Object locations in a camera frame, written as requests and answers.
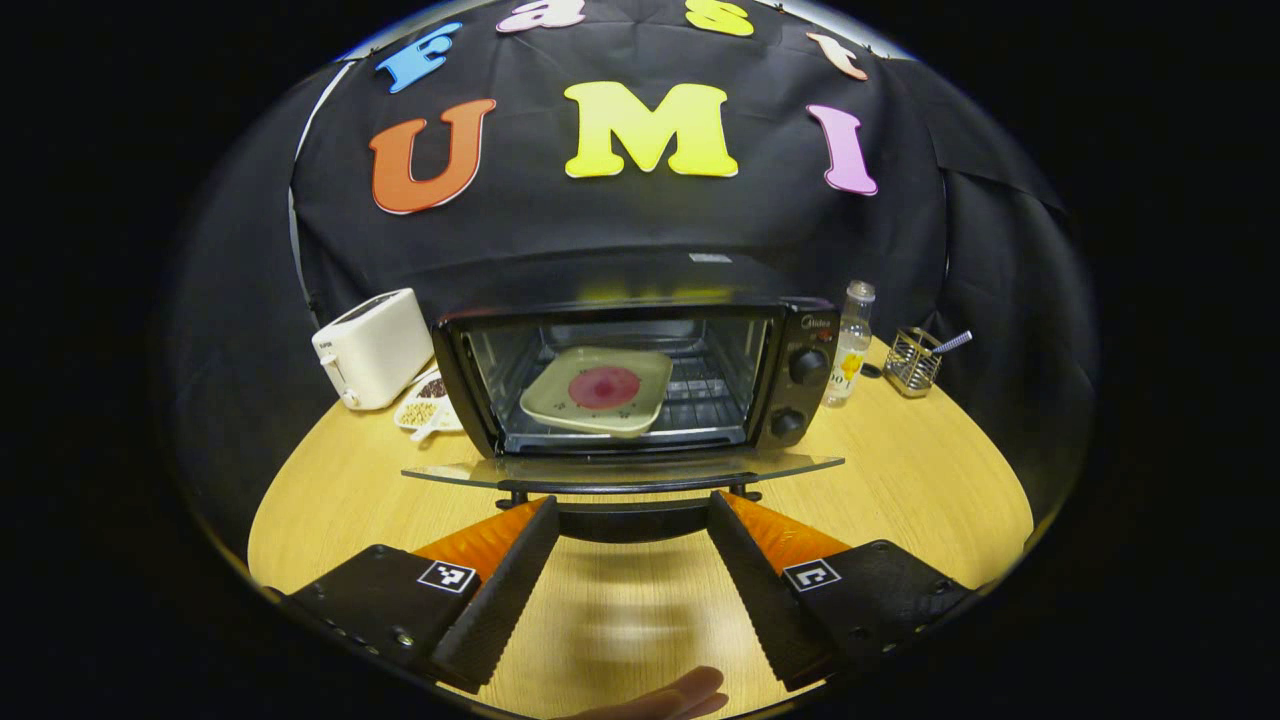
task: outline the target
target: glass bottle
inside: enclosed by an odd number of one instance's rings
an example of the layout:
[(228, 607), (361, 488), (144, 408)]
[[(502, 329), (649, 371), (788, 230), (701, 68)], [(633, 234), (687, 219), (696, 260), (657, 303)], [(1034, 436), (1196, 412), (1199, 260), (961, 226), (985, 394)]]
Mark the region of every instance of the glass bottle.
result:
[(867, 348), (872, 346), (870, 314), (876, 301), (876, 287), (863, 281), (852, 281), (845, 291), (845, 309), (840, 314), (840, 341), (831, 364), (831, 379), (822, 404), (844, 407), (854, 392), (854, 382), (863, 368)]

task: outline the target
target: red sauce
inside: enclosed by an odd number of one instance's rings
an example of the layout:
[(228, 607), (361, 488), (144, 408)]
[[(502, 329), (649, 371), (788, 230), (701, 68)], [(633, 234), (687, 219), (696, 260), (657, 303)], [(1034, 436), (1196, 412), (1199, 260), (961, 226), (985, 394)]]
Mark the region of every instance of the red sauce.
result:
[(640, 378), (626, 368), (591, 368), (568, 383), (573, 402), (590, 410), (608, 410), (635, 398)]

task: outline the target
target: hand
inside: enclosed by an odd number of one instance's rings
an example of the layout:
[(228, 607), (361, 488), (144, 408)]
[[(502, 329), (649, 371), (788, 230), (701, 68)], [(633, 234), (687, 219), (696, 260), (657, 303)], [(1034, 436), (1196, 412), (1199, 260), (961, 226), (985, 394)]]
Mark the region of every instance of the hand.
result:
[(690, 720), (724, 707), (728, 696), (716, 692), (724, 675), (714, 667), (694, 667), (669, 685), (631, 702), (584, 710), (558, 720)]

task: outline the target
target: yellow letter m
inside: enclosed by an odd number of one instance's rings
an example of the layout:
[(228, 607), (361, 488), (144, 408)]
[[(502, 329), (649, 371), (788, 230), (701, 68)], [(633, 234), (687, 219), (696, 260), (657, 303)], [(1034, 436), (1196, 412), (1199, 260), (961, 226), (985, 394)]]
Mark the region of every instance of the yellow letter m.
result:
[(570, 177), (621, 173), (623, 161), (613, 154), (614, 135), (646, 173), (658, 167), (675, 135), (676, 152), (667, 160), (672, 170), (724, 178), (737, 174), (721, 126), (719, 106), (728, 96), (718, 87), (677, 85), (653, 111), (620, 82), (573, 85), (564, 90), (564, 97), (577, 101), (579, 109), (577, 156), (564, 163)]

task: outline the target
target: oven control panel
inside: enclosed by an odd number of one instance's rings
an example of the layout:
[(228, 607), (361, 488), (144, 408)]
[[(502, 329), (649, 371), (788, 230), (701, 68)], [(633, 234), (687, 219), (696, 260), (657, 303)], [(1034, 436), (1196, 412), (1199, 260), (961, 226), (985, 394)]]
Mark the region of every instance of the oven control panel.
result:
[(835, 307), (794, 309), (787, 314), (756, 447), (786, 447), (804, 437), (827, 391), (838, 332), (840, 313)]

